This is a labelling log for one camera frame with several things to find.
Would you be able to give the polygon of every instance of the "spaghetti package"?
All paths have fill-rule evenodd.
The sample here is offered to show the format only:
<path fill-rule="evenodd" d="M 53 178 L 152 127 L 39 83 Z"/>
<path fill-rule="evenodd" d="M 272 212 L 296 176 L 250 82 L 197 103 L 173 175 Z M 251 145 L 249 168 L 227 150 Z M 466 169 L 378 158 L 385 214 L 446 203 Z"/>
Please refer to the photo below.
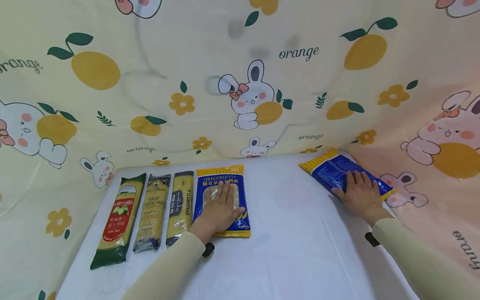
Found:
<path fill-rule="evenodd" d="M 147 191 L 133 252 L 158 250 L 162 240 L 162 227 L 167 202 L 170 175 L 148 178 Z"/>
<path fill-rule="evenodd" d="M 370 180 L 376 180 L 378 182 L 382 200 L 385 201 L 390 194 L 396 192 L 391 186 L 370 174 L 348 157 L 341 155 L 335 149 L 329 150 L 315 159 L 299 164 L 299 166 L 307 171 L 329 192 L 332 192 L 332 188 L 338 188 L 345 192 L 347 189 L 347 171 L 353 173 L 355 170 L 365 172 Z"/>
<path fill-rule="evenodd" d="M 245 207 L 245 211 L 227 230 L 218 232 L 214 235 L 220 237 L 250 237 L 250 221 L 248 220 L 245 187 L 243 185 L 243 165 L 235 165 L 226 168 L 199 169 L 197 170 L 197 174 L 197 198 L 195 201 L 193 220 L 202 214 L 207 201 L 207 194 L 210 194 L 212 200 L 215 199 L 218 190 L 218 182 L 220 180 L 223 182 L 230 180 L 230 185 L 235 188 L 232 210 L 237 207 Z"/>
<path fill-rule="evenodd" d="M 167 246 L 192 225 L 193 171 L 175 173 L 167 228 Z"/>
<path fill-rule="evenodd" d="M 110 210 L 102 239 L 98 244 L 90 270 L 127 260 L 133 225 L 147 174 L 134 178 L 122 178 L 119 192 Z"/>

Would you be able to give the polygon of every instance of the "yellow pasta package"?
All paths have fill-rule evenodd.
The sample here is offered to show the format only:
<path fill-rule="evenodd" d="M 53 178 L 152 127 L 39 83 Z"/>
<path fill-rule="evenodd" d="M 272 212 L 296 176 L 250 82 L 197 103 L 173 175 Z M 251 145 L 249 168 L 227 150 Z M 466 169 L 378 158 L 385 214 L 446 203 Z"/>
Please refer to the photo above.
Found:
<path fill-rule="evenodd" d="M 175 173 L 167 228 L 167 246 L 192 225 L 193 171 Z"/>
<path fill-rule="evenodd" d="M 162 240 L 162 227 L 165 215 L 165 203 L 170 185 L 170 175 L 150 175 L 142 207 L 133 252 L 158 250 Z"/>
<path fill-rule="evenodd" d="M 250 237 L 250 221 L 248 219 L 245 188 L 243 185 L 243 165 L 235 165 L 225 168 L 199 169 L 197 170 L 197 174 L 197 198 L 195 201 L 193 220 L 202 214 L 207 201 L 207 194 L 210 194 L 211 199 L 215 199 L 215 195 L 218 190 L 218 182 L 220 180 L 223 182 L 230 180 L 230 185 L 235 188 L 232 209 L 236 209 L 237 207 L 245 207 L 245 211 L 227 230 L 217 232 L 214 235 L 220 237 Z"/>

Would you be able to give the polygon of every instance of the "white tablecloth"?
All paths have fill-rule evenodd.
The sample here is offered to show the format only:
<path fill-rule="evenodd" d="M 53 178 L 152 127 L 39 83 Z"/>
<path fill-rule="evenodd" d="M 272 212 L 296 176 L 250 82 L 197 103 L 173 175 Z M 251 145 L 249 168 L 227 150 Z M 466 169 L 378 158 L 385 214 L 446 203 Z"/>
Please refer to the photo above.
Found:
<path fill-rule="evenodd" d="M 213 238 L 215 251 L 208 259 L 200 259 L 198 269 L 185 287 L 183 299 L 417 299 L 383 247 L 374 248 L 365 240 L 364 235 L 370 227 L 298 167 L 298 163 L 317 155 L 119 170 L 57 300 L 120 299 L 149 264 L 166 250 L 168 215 L 157 252 L 133 253 L 132 241 L 126 262 L 90 270 L 121 177 L 131 178 L 144 172 L 147 176 L 173 176 L 175 172 L 234 164 L 245 165 L 245 193 L 252 236 L 249 239 Z M 139 221 L 140 213 L 132 240 Z"/>

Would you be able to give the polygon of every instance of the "pink bow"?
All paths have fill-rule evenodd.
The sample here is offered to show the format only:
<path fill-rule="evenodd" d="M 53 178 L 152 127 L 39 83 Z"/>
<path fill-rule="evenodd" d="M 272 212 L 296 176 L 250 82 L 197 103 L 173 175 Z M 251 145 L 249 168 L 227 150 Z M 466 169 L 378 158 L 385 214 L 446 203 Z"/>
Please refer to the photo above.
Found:
<path fill-rule="evenodd" d="M 454 110 L 451 110 L 451 111 L 445 110 L 433 120 L 438 121 L 441 118 L 446 118 L 446 117 L 455 118 L 455 117 L 458 117 L 459 114 L 460 114 L 460 107 L 455 108 Z"/>
<path fill-rule="evenodd" d="M 112 180 L 112 178 L 113 178 L 113 174 L 112 174 L 112 173 L 110 173 L 110 174 L 108 175 L 108 178 L 107 178 L 107 179 L 105 179 L 105 184 L 109 184 L 109 183 L 110 183 L 110 181 Z"/>
<path fill-rule="evenodd" d="M 0 120 L 0 142 L 8 146 L 15 145 L 15 141 L 11 136 L 8 135 L 7 131 L 7 122 Z"/>
<path fill-rule="evenodd" d="M 237 101 L 240 95 L 245 93 L 246 91 L 248 91 L 248 86 L 246 84 L 240 84 L 238 91 L 230 92 L 230 97 L 232 97 L 233 100 Z"/>

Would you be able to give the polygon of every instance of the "left hand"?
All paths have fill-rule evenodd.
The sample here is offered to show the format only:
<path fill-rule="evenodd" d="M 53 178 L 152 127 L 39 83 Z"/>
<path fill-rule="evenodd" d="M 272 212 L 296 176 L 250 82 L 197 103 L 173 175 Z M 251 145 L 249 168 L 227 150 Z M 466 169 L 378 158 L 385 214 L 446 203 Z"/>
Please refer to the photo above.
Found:
<path fill-rule="evenodd" d="M 245 207 L 237 207 L 233 210 L 233 197 L 235 188 L 230 186 L 230 181 L 218 183 L 218 191 L 212 201 L 210 193 L 207 193 L 207 201 L 202 214 L 195 219 L 189 232 L 197 236 L 204 244 L 216 232 L 226 230 L 233 221 L 245 211 Z"/>

